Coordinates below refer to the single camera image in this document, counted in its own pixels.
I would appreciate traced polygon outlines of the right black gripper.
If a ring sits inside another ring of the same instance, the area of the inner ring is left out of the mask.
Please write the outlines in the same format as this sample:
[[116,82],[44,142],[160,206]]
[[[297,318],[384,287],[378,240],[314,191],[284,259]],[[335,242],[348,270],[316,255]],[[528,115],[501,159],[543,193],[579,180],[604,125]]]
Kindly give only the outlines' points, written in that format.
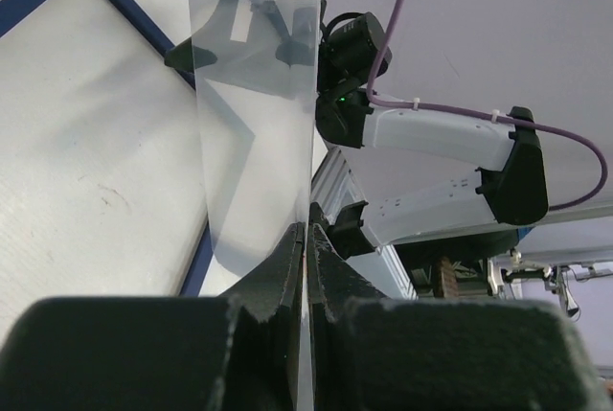
[[384,48],[385,33],[371,12],[345,12],[324,26],[319,46],[317,92],[320,95],[337,87],[353,90],[365,85],[375,60],[383,53],[376,73],[387,72],[393,54]]

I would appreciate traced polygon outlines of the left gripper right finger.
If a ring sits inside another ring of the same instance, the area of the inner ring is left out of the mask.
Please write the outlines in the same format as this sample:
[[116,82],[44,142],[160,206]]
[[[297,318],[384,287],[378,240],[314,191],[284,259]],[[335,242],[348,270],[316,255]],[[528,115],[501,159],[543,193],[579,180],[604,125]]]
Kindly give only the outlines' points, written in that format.
[[388,298],[309,208],[306,268],[318,410],[608,410],[579,332],[526,300]]

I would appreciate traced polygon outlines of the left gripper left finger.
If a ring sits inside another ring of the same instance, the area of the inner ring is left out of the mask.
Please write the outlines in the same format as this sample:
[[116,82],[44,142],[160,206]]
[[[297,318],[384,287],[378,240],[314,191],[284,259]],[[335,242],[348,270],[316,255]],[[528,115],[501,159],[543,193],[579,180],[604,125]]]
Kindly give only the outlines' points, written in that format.
[[305,226],[215,297],[56,297],[1,350],[5,410],[293,410]]

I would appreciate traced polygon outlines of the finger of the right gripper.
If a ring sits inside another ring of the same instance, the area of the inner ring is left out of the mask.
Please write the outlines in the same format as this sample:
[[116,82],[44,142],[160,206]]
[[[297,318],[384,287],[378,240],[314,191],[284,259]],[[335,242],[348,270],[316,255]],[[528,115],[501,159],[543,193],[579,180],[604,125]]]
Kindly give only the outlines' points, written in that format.
[[165,65],[175,70],[220,67],[231,53],[237,8],[238,0],[218,0],[203,26],[164,54]]

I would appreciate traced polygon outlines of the transparent plastic sheet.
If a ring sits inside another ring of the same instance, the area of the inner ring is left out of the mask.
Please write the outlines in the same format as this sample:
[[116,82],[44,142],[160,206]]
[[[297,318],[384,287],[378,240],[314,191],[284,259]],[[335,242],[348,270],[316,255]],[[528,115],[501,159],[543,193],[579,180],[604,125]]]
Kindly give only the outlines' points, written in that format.
[[212,257],[200,292],[306,224],[321,0],[189,0]]

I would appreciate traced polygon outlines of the blue wooden picture frame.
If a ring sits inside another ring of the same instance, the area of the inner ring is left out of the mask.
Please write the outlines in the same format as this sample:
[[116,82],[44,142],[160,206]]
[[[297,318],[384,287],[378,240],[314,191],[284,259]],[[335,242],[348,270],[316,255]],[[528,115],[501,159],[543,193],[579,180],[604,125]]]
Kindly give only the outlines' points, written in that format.
[[1,305],[215,295],[187,0],[1,0]]

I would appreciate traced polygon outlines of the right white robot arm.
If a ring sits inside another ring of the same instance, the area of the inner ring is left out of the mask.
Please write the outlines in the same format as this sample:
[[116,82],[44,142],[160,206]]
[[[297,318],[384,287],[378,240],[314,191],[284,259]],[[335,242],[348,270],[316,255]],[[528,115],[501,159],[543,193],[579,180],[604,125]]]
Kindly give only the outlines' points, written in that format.
[[548,210],[543,154],[526,108],[476,115],[403,103],[366,87],[389,60],[369,12],[321,20],[325,0],[216,0],[205,24],[165,53],[195,84],[213,251],[261,262],[307,224],[313,137],[400,149],[471,172],[342,209],[328,227],[344,257],[464,227],[524,226]]

